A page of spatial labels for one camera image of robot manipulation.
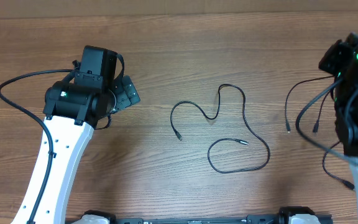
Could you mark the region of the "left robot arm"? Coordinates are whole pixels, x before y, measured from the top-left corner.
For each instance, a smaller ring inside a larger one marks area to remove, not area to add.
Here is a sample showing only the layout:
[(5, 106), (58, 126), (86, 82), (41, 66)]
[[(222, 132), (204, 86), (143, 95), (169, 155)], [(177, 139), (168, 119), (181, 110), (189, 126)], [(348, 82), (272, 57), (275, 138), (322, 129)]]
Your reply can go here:
[(103, 118), (140, 102), (121, 54), (85, 46), (81, 61), (45, 93), (40, 151), (14, 223), (64, 223), (81, 157)]

